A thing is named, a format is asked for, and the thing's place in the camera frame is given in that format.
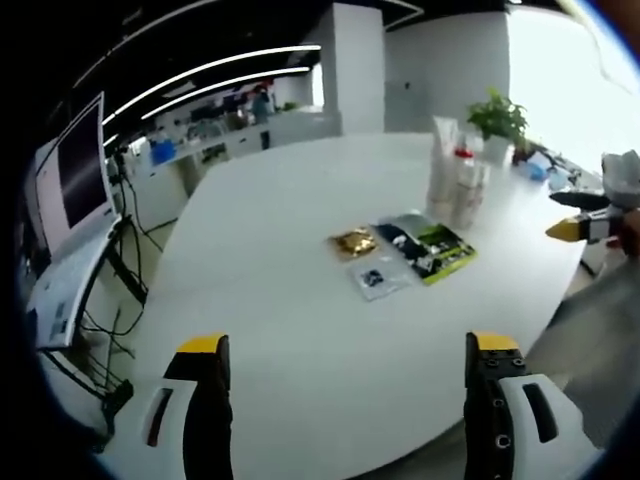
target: monitor screen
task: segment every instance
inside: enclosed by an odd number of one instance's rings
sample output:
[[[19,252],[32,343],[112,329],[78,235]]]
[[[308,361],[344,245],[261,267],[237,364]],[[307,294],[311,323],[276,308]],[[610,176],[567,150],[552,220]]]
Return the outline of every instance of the monitor screen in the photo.
[[[38,210],[52,256],[98,217],[113,212],[102,147],[102,96],[65,131],[36,174]]]

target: white pillar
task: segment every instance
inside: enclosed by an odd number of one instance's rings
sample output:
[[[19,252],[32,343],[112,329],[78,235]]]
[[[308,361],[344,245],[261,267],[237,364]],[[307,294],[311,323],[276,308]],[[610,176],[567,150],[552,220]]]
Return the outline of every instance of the white pillar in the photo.
[[[322,46],[324,107],[342,132],[384,131],[384,26],[376,8],[334,3],[307,37]]]

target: gray floor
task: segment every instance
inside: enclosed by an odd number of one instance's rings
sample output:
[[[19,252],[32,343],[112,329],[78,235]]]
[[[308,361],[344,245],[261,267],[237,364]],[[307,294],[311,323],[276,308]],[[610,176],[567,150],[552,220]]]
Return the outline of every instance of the gray floor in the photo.
[[[164,247],[173,231],[174,225],[170,224],[155,230],[151,232],[151,235],[156,242]],[[160,255],[148,239],[142,236],[140,239],[142,276],[145,282],[149,284],[155,274]],[[125,238],[123,255],[130,267],[134,268],[136,265],[136,249],[131,233]],[[591,283],[592,279],[589,274],[579,268],[567,290],[567,297],[572,297],[574,294],[589,287]],[[139,312],[140,307],[137,302],[132,298],[124,299],[121,304],[118,330],[128,328]],[[638,385],[640,385],[640,383],[636,384],[634,379],[620,387],[618,379],[617,381],[609,382],[608,385],[610,388],[618,388],[618,390],[624,391],[624,395],[618,395],[618,400],[606,395],[600,397],[594,397],[593,395],[596,385],[598,387],[606,386],[601,381],[602,372],[610,372],[611,369],[622,368],[628,362],[636,362],[636,364],[640,365],[637,358],[637,352],[640,351],[637,340],[640,335],[638,335],[633,324],[628,322],[627,319],[605,325],[602,319],[598,318],[590,319],[586,322],[581,319],[563,322],[562,325],[550,328],[541,337],[527,359],[532,370],[549,375],[558,386],[565,389],[566,393],[580,408],[584,407],[586,411],[585,431],[590,434],[594,443],[598,445],[606,444],[630,403],[630,394],[637,392]],[[121,339],[121,342],[128,346],[129,342],[135,338],[135,335],[136,330],[134,329],[132,334]],[[568,349],[568,345],[572,345],[573,350]],[[131,372],[133,361],[135,360],[131,360],[126,355],[114,356],[112,359],[114,373],[127,378]],[[602,410],[609,412],[604,421],[601,418],[602,416],[598,414]],[[357,478],[361,480],[392,478],[398,480],[461,479],[464,476],[465,461],[466,447],[464,428],[461,422],[440,438],[428,443],[405,458]]]

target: office desk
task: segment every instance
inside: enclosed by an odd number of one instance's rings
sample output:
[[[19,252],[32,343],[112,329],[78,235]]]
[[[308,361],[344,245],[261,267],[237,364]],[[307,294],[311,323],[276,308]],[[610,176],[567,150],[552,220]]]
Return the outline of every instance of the office desk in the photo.
[[[462,418],[467,331],[526,354],[560,304],[583,245],[544,231],[575,210],[508,166],[460,232],[477,258],[363,300],[326,238],[423,207],[430,149],[421,134],[289,145],[212,169],[187,204],[132,343],[134,378],[227,332],[237,478],[337,480],[408,454]]]

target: black ceiling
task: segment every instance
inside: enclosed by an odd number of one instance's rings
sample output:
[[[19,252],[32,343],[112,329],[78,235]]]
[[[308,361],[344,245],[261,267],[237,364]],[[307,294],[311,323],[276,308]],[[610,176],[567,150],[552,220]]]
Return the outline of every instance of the black ceiling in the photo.
[[[503,0],[406,2],[422,8],[424,14],[394,28],[448,15],[504,9]],[[204,63],[238,53],[299,44],[331,3],[331,0],[43,2],[37,7],[37,15],[30,11],[23,13],[26,21],[14,39],[21,45],[18,68],[14,71],[21,86],[29,92],[21,113],[31,120],[44,121],[49,117],[45,135],[55,134],[100,91],[105,91],[105,115],[108,115],[159,82]],[[385,0],[346,3],[381,8],[385,25],[412,13],[407,7]],[[553,0],[525,3],[558,8]],[[132,37],[134,32],[181,8],[186,11]],[[104,61],[90,69],[105,55]],[[289,66],[288,58],[288,54],[255,57],[206,70],[190,79],[197,87],[207,86]],[[316,59],[307,57],[300,62],[309,64]],[[90,73],[73,88],[87,71]],[[142,114],[163,102],[161,93],[178,85],[150,95],[114,120],[107,130],[132,126]]]

